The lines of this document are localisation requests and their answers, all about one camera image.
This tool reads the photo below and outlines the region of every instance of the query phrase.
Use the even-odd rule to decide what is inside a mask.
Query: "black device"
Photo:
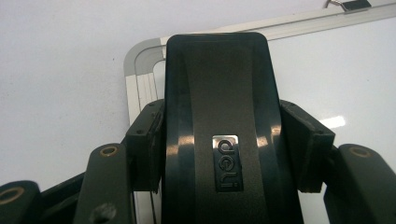
[[[136,223],[133,191],[160,179],[162,223],[304,223],[297,190],[323,182],[331,223],[395,223],[396,175],[278,99],[264,36],[176,35],[166,55],[165,99],[94,150],[85,174],[44,192],[2,186],[1,223]]]

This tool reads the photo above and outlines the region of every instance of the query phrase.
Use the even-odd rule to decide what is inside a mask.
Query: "white surface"
[[[96,147],[122,139],[129,127],[122,64],[138,42],[318,9],[323,3],[0,2],[0,185],[31,179],[41,189],[50,188],[83,172]],[[318,119],[343,116],[346,126],[335,129],[337,144],[388,148],[381,154],[395,162],[390,113],[396,109],[395,94],[383,85],[395,82],[389,65],[396,26],[394,20],[379,24],[379,30],[364,26],[367,32],[359,35],[346,28],[347,42],[340,35],[317,42],[279,40],[270,47],[281,98]],[[301,52],[303,46],[315,50]],[[361,46],[368,46],[367,52],[359,51]],[[357,99],[368,103],[355,105]],[[320,196],[309,196],[317,200],[309,208],[303,202],[305,223],[326,223],[317,215]]]

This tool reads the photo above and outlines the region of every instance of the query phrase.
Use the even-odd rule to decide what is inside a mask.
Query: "gray plastic corner cap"
[[[149,39],[136,44],[125,56],[124,75],[152,73],[154,65],[164,59],[161,39]]]

